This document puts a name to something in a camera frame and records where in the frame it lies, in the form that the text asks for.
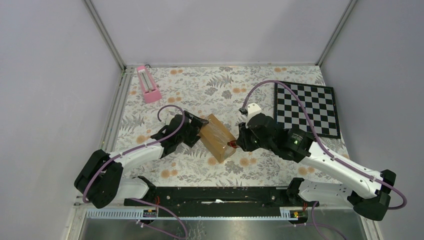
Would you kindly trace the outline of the red black utility knife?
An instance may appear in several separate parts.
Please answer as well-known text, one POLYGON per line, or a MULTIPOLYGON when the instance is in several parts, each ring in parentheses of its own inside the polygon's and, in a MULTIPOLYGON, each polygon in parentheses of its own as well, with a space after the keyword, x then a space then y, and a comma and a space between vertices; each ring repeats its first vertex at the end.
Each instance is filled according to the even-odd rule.
POLYGON ((238 148, 238 145, 237 145, 237 141, 236 141, 236 140, 231 140, 231 141, 229 141, 229 142, 227 143, 227 145, 228 145, 229 147, 234 148, 234 149, 237 149, 237 148, 238 148))

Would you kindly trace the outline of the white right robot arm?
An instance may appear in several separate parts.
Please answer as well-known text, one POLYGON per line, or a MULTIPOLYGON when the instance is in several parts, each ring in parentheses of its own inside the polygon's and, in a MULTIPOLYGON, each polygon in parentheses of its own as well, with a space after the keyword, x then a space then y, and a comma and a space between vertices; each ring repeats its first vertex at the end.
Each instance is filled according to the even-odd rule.
POLYGON ((298 128, 284 129, 263 113, 240 123, 238 129, 238 138, 229 141, 228 146, 245 152, 265 149, 283 160, 313 167, 339 181, 319 183, 295 177, 285 191, 291 205, 351 207, 374 221, 381 221, 389 210, 390 187, 396 180, 394 172, 366 169, 320 146, 311 133, 298 128))

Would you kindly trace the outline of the brown cardboard express box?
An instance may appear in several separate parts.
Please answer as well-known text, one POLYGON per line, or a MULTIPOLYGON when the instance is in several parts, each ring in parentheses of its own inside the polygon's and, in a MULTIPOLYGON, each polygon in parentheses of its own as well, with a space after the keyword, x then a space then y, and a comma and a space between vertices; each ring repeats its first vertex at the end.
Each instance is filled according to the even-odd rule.
POLYGON ((213 157, 222 163, 236 152, 235 148, 228 145, 236 138, 215 115, 208 115, 206 120, 208 123, 199 132, 200 140, 213 157))

